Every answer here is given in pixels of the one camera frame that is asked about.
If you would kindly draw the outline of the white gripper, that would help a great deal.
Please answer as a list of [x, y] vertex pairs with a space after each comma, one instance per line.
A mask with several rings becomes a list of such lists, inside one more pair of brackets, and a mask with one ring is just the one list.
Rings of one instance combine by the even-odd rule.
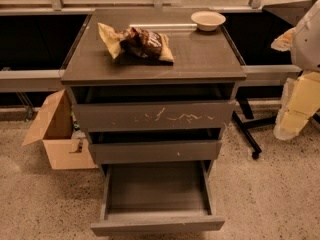
[[279, 140], [290, 140], [320, 109], [320, 73], [312, 72], [320, 71], [320, 1], [313, 4], [296, 28], [276, 38], [271, 48], [281, 52], [291, 49], [292, 63], [309, 70], [297, 79], [288, 78], [283, 87], [273, 134]]

